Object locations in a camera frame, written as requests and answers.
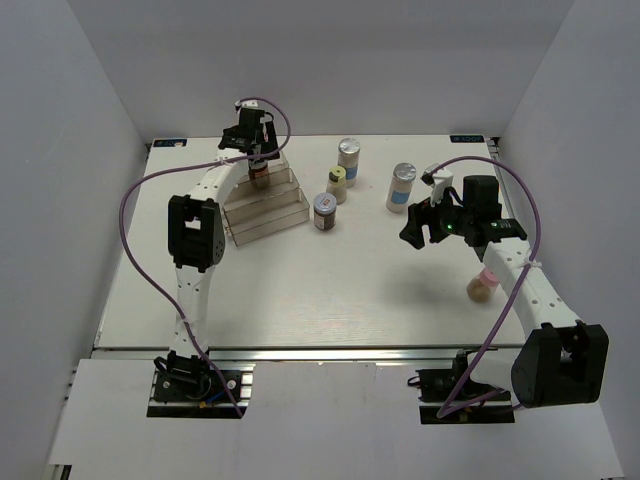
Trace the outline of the dark jar red label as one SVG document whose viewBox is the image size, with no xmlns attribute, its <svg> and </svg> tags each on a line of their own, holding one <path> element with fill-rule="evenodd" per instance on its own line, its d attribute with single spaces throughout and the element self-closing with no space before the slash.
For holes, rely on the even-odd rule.
<svg viewBox="0 0 640 480">
<path fill-rule="evenodd" d="M 265 189 L 270 185 L 267 160 L 251 160 L 248 162 L 248 168 L 249 180 L 255 189 Z"/>
</svg>

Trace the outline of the silver lid blue-label shaker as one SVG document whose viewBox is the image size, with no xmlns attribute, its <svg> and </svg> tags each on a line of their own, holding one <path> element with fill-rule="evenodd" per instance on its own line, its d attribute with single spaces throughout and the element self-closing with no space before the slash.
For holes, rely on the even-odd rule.
<svg viewBox="0 0 640 480">
<path fill-rule="evenodd" d="M 416 173 L 416 167 L 411 163 L 402 162 L 394 167 L 386 200 L 390 212 L 400 213 L 407 206 Z"/>
</svg>

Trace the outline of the yellow lid spice bottle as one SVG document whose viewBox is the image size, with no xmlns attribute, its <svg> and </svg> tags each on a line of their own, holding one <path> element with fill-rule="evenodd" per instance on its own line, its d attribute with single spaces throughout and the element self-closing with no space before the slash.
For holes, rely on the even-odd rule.
<svg viewBox="0 0 640 480">
<path fill-rule="evenodd" d="M 329 169 L 326 192 L 332 194 L 338 205 L 347 199 L 346 170 L 341 166 Z"/>
</svg>

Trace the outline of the dark jar silver lid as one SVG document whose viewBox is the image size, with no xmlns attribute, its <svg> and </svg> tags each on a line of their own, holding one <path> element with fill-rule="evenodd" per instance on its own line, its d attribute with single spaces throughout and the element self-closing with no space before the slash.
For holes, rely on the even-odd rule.
<svg viewBox="0 0 640 480">
<path fill-rule="evenodd" d="M 335 226 L 337 200 L 328 192 L 319 193 L 314 198 L 314 225 L 319 230 L 331 230 Z"/>
</svg>

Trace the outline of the tall silver lid shaker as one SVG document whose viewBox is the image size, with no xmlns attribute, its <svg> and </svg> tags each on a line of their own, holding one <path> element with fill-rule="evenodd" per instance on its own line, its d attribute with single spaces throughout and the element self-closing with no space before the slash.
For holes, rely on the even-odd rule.
<svg viewBox="0 0 640 480">
<path fill-rule="evenodd" d="M 345 169 L 348 188 L 356 184 L 360 151 L 360 142 L 355 138 L 344 138 L 338 144 L 338 165 Z"/>
</svg>

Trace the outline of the pink lid spice bottle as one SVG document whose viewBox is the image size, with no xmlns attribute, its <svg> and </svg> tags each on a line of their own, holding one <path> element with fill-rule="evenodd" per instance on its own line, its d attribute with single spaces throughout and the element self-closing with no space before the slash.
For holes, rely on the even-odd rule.
<svg viewBox="0 0 640 480">
<path fill-rule="evenodd" d="M 497 277 L 487 268 L 473 277 L 466 287 L 468 297 L 475 303 L 489 302 L 500 285 Z"/>
</svg>

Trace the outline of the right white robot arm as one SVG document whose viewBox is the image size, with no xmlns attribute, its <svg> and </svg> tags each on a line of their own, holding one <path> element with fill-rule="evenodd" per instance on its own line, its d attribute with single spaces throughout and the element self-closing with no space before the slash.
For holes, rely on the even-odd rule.
<svg viewBox="0 0 640 480">
<path fill-rule="evenodd" d="M 449 171 L 423 180 L 431 195 L 409 207 L 401 239 L 421 249 L 462 237 L 507 295 L 525 337 L 518 352 L 488 346 L 464 354 L 451 374 L 453 392 L 472 399 L 488 386 L 512 392 L 525 408 L 596 402 L 609 337 L 601 325 L 581 320 L 531 259 L 524 229 L 502 215 L 498 180 L 467 176 L 461 193 Z"/>
</svg>

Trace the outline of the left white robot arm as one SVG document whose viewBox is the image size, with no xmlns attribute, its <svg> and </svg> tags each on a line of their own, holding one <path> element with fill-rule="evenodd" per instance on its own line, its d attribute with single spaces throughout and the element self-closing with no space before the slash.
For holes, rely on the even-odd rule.
<svg viewBox="0 0 640 480">
<path fill-rule="evenodd" d="M 268 162 L 280 156 L 273 115 L 239 120 L 223 130 L 218 164 L 207 169 L 192 190 L 168 202 L 168 251 L 177 280 L 174 343 L 154 360 L 161 385 L 188 401 L 200 401 L 229 387 L 207 355 L 209 289 L 226 248 L 224 203 L 245 175 L 260 179 Z"/>
</svg>

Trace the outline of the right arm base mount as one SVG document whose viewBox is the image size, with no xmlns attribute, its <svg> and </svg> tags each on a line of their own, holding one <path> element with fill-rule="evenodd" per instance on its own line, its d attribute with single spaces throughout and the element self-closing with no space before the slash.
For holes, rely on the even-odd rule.
<svg viewBox="0 0 640 480">
<path fill-rule="evenodd" d="M 480 401 L 439 418 L 437 412 L 444 405 L 457 381 L 468 367 L 466 351 L 460 351 L 447 368 L 419 369 L 407 380 L 407 386 L 418 390 L 419 414 L 422 425 L 490 425 L 513 424 L 514 407 L 509 392 L 486 398 L 495 388 L 467 380 L 456 395 L 451 407 L 480 397 Z"/>
</svg>

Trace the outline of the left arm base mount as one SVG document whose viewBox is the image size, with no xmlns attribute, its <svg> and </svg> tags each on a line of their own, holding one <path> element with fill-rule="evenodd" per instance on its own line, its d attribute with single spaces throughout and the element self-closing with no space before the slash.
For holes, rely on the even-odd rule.
<svg viewBox="0 0 640 480">
<path fill-rule="evenodd" d="M 222 369 L 219 376 L 202 358 L 174 352 L 153 364 L 148 418 L 239 419 L 246 412 L 247 372 Z"/>
</svg>

